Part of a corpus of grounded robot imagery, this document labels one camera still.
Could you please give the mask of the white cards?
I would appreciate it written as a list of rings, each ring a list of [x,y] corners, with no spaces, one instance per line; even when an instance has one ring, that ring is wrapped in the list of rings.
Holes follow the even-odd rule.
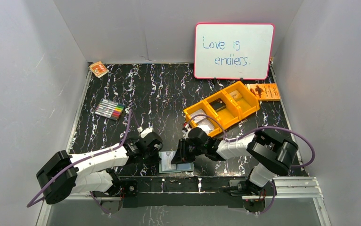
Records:
[[[209,118],[207,118],[207,114],[205,113],[205,111],[203,109],[199,109],[199,110],[195,111],[194,113],[192,113],[190,116],[193,117],[197,114],[203,114],[203,116],[197,116],[192,121],[198,127],[201,127],[205,132],[207,132],[207,133],[212,132],[215,129],[215,127],[210,122]]]

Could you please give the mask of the green card holder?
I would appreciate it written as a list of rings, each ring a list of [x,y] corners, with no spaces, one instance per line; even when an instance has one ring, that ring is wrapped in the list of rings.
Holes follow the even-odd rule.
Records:
[[[164,173],[178,173],[178,172],[192,172],[194,170],[194,163],[180,163],[171,164],[171,160],[175,156],[175,151],[160,151],[160,163],[158,170],[160,174]]]

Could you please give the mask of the orange divided bin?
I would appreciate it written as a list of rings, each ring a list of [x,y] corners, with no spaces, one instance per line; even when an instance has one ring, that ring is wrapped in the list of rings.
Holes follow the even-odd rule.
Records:
[[[238,81],[184,109],[185,120],[191,127],[208,128],[214,137],[260,109],[258,98]]]

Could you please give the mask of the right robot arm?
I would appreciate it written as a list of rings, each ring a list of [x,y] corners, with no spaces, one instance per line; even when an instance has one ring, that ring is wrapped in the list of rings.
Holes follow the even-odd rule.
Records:
[[[212,161],[252,156],[258,165],[249,173],[246,189],[250,194],[258,195],[272,179],[289,173],[297,150],[296,142],[265,127],[255,129],[251,135],[232,139],[210,137],[197,127],[179,140],[171,163],[190,163],[199,155]]]

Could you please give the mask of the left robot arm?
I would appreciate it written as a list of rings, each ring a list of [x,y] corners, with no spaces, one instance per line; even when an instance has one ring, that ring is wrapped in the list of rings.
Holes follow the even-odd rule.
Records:
[[[122,144],[94,152],[56,152],[37,172],[36,178],[45,202],[50,205],[82,192],[98,191],[116,196],[122,184],[112,169],[139,162],[155,164],[162,147],[161,137],[147,129],[139,138],[128,138]]]

